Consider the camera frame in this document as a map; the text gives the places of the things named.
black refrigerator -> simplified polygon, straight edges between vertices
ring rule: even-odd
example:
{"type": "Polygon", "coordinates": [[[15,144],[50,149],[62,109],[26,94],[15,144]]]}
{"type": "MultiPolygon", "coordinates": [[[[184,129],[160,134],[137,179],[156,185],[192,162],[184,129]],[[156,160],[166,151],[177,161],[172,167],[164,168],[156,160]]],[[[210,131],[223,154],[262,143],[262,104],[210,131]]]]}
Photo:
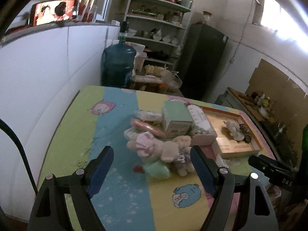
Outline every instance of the black refrigerator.
{"type": "Polygon", "coordinates": [[[183,81],[180,90],[190,99],[201,100],[218,69],[228,37],[206,24],[192,24],[177,66],[183,81]]]}

red item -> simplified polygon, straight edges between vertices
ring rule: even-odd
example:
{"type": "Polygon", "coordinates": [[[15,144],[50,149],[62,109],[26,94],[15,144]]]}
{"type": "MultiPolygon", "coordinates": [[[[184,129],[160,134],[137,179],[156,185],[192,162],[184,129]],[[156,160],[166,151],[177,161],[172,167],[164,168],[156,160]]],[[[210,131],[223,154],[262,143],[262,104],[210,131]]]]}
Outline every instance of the red item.
{"type": "Polygon", "coordinates": [[[145,171],[143,169],[142,166],[138,165],[136,167],[133,168],[134,173],[141,173],[141,174],[145,174],[145,171]]]}
{"type": "Polygon", "coordinates": [[[137,127],[140,128],[144,131],[149,131],[151,134],[153,134],[154,136],[157,137],[165,137],[166,133],[164,131],[162,131],[161,129],[159,129],[158,127],[152,126],[146,122],[143,122],[139,119],[131,119],[131,125],[133,127],[137,127]]]}

wooden tray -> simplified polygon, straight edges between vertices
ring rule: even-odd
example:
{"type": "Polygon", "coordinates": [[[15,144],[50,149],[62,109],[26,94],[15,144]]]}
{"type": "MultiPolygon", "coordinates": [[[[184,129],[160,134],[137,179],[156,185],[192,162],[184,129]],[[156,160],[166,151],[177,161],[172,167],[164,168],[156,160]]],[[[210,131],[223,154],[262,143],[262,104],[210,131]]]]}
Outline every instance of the wooden tray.
{"type": "Polygon", "coordinates": [[[255,132],[250,128],[246,120],[240,115],[214,108],[199,106],[203,109],[210,123],[213,125],[218,137],[212,144],[215,155],[219,154],[223,159],[257,154],[263,147],[257,139],[255,132]],[[249,129],[252,140],[250,143],[236,141],[230,135],[224,122],[244,123],[249,129]]]}

green bottle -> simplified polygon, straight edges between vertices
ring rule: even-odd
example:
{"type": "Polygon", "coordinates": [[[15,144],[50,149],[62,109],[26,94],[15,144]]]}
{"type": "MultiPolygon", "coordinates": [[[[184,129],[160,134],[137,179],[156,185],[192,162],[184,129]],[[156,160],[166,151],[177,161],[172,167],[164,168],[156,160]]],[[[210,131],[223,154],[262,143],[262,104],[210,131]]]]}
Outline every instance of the green bottle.
{"type": "Polygon", "coordinates": [[[308,124],[303,130],[303,140],[301,143],[301,164],[297,173],[300,184],[308,185],[308,124]]]}

electrical wire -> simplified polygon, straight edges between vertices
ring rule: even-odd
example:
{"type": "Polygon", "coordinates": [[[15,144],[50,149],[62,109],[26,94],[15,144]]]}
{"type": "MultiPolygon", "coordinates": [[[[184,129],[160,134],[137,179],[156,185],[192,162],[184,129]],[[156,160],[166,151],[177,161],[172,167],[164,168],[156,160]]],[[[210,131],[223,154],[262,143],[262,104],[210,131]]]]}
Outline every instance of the electrical wire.
{"type": "Polygon", "coordinates": [[[245,26],[244,26],[244,28],[243,28],[243,32],[242,32],[241,39],[240,39],[240,41],[238,42],[238,45],[237,45],[237,47],[236,47],[236,49],[235,49],[235,51],[234,51],[233,56],[232,56],[232,57],[230,58],[230,60],[229,60],[229,64],[228,64],[227,68],[225,69],[224,73],[220,76],[220,78],[218,79],[217,83],[220,82],[220,80],[221,80],[221,79],[224,77],[224,75],[227,73],[227,71],[228,71],[228,69],[230,68],[231,64],[234,62],[235,55],[236,55],[236,53],[238,52],[238,48],[240,47],[241,41],[242,41],[242,39],[243,39],[243,37],[244,37],[245,29],[246,29],[246,27],[247,27],[247,25],[248,25],[248,21],[249,21],[250,14],[251,14],[251,12],[252,12],[253,4],[254,4],[254,0],[252,0],[252,2],[251,2],[250,11],[249,11],[249,14],[248,14],[248,17],[247,17],[245,26]]]}
{"type": "Polygon", "coordinates": [[[0,129],[3,130],[10,138],[11,140],[14,142],[14,144],[16,145],[20,156],[23,160],[23,163],[25,165],[26,171],[28,173],[30,182],[32,184],[33,190],[35,192],[35,195],[38,194],[38,189],[36,187],[30,166],[29,166],[29,162],[25,153],[25,150],[23,149],[23,145],[21,144],[20,140],[18,139],[17,135],[14,133],[14,131],[3,121],[0,119],[0,129]]]}

